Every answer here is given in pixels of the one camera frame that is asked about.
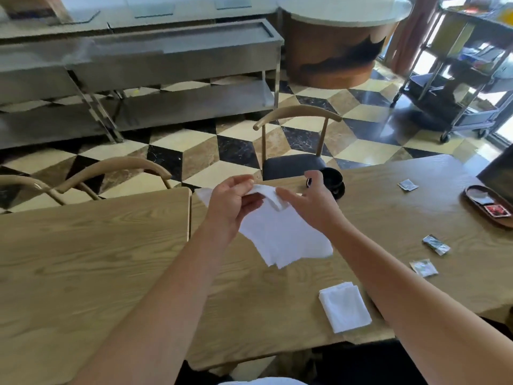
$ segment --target wooden chair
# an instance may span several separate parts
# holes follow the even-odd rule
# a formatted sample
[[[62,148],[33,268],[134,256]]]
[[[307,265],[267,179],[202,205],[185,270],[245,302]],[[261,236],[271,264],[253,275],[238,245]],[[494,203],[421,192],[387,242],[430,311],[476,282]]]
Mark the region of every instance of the wooden chair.
[[[317,153],[315,155],[284,155],[267,159],[265,125],[275,120],[296,116],[315,116],[325,118],[321,137],[317,145]],[[321,152],[324,146],[326,128],[330,119],[340,122],[342,121],[342,116],[310,105],[296,105],[292,107],[278,108],[260,119],[260,121],[253,126],[253,129],[258,131],[262,128],[262,177],[264,181],[301,176],[304,175],[307,170],[320,170],[323,167],[326,167],[326,164],[321,158]]]
[[[29,186],[36,190],[41,191],[41,193],[46,193],[48,196],[52,197],[55,201],[57,201],[60,205],[66,205],[61,196],[45,184],[43,181],[37,180],[31,177],[25,177],[22,175],[0,175],[0,186],[6,185],[22,185]]]
[[[97,175],[126,169],[151,170],[162,178],[166,188],[171,189],[171,185],[168,182],[168,180],[171,179],[171,174],[162,166],[156,164],[155,162],[151,162],[143,158],[137,158],[135,156],[117,156],[86,167],[84,170],[68,178],[61,185],[55,187],[55,190],[63,194],[71,188],[77,187],[78,189],[87,193],[93,200],[101,200],[101,198],[96,193],[94,193],[90,187],[84,184],[84,181],[96,177]]]

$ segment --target wooden tray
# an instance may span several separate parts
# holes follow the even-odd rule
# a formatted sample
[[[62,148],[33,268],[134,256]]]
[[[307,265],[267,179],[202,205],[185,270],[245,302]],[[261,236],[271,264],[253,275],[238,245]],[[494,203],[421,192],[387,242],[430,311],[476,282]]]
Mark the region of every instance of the wooden tray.
[[[504,217],[504,218],[494,218],[492,215],[490,215],[484,206],[477,203],[476,201],[472,200],[469,196],[472,195],[472,192],[486,192],[488,195],[496,201],[497,204],[501,204],[504,208],[506,208],[510,213],[513,214],[513,206],[506,201],[503,197],[501,197],[497,192],[493,191],[492,189],[481,186],[481,185],[472,185],[465,189],[463,194],[466,196],[465,198],[470,201],[472,205],[474,205],[476,208],[478,208],[479,211],[490,221],[506,228],[513,228],[513,216]]]

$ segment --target black chair seat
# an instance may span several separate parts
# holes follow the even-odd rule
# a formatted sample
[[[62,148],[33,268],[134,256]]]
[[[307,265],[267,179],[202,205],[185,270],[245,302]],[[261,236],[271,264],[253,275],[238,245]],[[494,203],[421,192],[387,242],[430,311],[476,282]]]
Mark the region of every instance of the black chair seat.
[[[326,164],[313,154],[284,155],[269,158],[262,168],[264,181],[299,177],[307,170],[321,170]]]

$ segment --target folded white napkin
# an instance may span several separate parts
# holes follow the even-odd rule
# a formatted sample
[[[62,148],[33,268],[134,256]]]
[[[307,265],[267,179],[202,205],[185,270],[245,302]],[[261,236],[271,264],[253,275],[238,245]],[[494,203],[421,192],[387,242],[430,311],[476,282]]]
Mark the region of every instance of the folded white napkin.
[[[321,290],[319,299],[336,334],[363,327],[372,322],[360,290],[352,282],[344,282]]]
[[[276,194],[276,188],[255,185],[248,194],[265,196],[264,204],[242,221],[239,232],[250,239],[267,266],[279,269],[301,258],[326,258],[333,254],[330,241],[309,226],[301,216]],[[212,189],[196,190],[208,206]]]

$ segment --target person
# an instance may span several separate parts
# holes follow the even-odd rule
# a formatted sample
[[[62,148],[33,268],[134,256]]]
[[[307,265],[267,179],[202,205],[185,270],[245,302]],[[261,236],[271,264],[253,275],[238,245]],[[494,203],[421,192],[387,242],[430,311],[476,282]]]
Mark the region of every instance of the person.
[[[319,171],[303,196],[277,188],[335,246],[366,288],[427,383],[511,384],[513,342],[363,235],[340,211]],[[205,220],[175,261],[79,371],[73,385],[175,382],[223,252],[262,196],[251,175],[218,185]],[[258,385],[298,384],[267,378]]]

